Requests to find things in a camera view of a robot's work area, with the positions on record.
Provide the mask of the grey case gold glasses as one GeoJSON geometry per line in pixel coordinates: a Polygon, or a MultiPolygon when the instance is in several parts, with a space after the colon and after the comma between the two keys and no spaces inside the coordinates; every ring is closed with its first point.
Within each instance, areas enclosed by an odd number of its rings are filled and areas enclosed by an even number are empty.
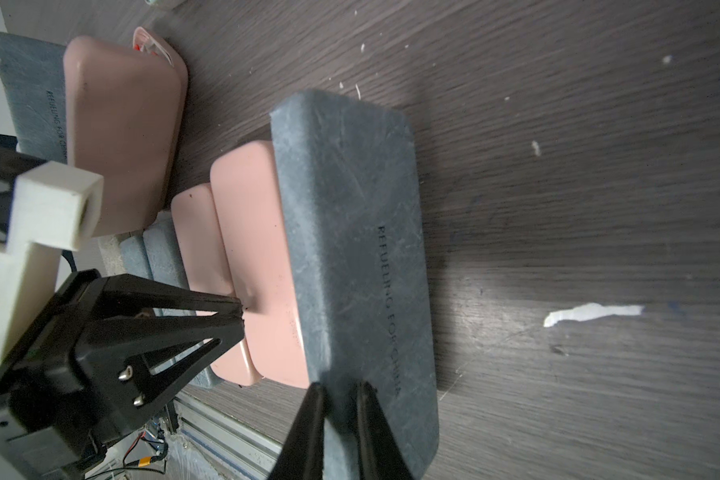
{"type": "Polygon", "coordinates": [[[271,133],[308,377],[327,394],[323,479],[362,479],[362,382],[419,479],[439,416],[413,129],[397,110],[306,90],[272,111],[271,133]]]}

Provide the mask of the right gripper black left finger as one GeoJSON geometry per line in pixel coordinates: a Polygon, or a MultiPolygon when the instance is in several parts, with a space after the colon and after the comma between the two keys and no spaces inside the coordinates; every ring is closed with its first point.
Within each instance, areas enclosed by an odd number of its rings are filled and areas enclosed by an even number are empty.
{"type": "Polygon", "coordinates": [[[320,383],[306,391],[269,480],[322,480],[327,394],[320,383]]]}

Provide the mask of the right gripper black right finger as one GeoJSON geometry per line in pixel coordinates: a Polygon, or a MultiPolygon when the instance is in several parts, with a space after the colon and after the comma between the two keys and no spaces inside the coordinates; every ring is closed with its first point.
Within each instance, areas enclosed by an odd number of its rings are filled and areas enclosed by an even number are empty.
{"type": "Polygon", "coordinates": [[[356,409],[361,478],[412,480],[413,476],[397,446],[376,390],[368,382],[358,386],[356,409]]]}

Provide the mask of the grey case white sunglasses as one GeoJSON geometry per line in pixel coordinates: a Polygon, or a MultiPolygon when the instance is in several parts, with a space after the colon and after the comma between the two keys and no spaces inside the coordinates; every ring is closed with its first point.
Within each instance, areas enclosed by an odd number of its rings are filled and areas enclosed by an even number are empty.
{"type": "MultiPolygon", "coordinates": [[[[153,280],[189,290],[171,214],[160,212],[156,221],[144,230],[142,238],[153,280]]],[[[157,308],[155,313],[158,317],[197,316],[194,310],[157,308]]],[[[210,367],[202,370],[190,382],[193,386],[207,390],[221,383],[222,380],[210,367]]]]}

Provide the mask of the pink case red glasses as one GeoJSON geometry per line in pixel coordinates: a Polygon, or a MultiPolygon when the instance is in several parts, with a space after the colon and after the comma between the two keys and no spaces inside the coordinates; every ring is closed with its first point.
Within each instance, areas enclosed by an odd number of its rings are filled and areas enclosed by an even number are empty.
{"type": "Polygon", "coordinates": [[[145,229],[167,195],[187,95],[184,60],[137,27],[129,47],[73,39],[63,69],[67,160],[103,178],[93,236],[145,229]]]}

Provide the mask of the pink case brown glasses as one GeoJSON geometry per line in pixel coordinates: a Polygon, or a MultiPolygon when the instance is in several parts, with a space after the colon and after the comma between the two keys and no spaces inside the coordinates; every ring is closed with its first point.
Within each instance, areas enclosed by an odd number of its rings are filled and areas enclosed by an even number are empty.
{"type": "MultiPolygon", "coordinates": [[[[171,217],[189,288],[234,296],[211,185],[201,184],[177,194],[171,202],[171,217]]],[[[262,379],[245,340],[215,360],[211,370],[221,379],[243,387],[262,379]]]]}

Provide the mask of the grey case far left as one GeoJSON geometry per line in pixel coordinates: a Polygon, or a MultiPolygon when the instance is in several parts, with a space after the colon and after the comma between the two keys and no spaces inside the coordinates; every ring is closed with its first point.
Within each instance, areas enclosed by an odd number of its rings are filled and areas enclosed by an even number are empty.
{"type": "Polygon", "coordinates": [[[0,32],[0,80],[20,152],[67,162],[65,47],[0,32]]]}

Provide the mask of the pink case purple glasses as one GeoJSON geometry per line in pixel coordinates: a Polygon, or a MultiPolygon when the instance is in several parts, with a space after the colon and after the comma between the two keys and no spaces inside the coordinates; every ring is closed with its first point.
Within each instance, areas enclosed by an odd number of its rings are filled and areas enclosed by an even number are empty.
{"type": "Polygon", "coordinates": [[[273,144],[247,143],[217,159],[210,185],[245,339],[266,379],[309,384],[273,144]]]}

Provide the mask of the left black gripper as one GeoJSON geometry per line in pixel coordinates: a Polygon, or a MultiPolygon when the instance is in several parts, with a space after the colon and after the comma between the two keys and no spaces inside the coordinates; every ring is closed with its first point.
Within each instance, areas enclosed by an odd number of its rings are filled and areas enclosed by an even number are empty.
{"type": "Polygon", "coordinates": [[[75,273],[0,364],[0,454],[25,479],[82,479],[244,338],[241,301],[75,273]],[[144,309],[211,316],[114,317],[144,309]]]}

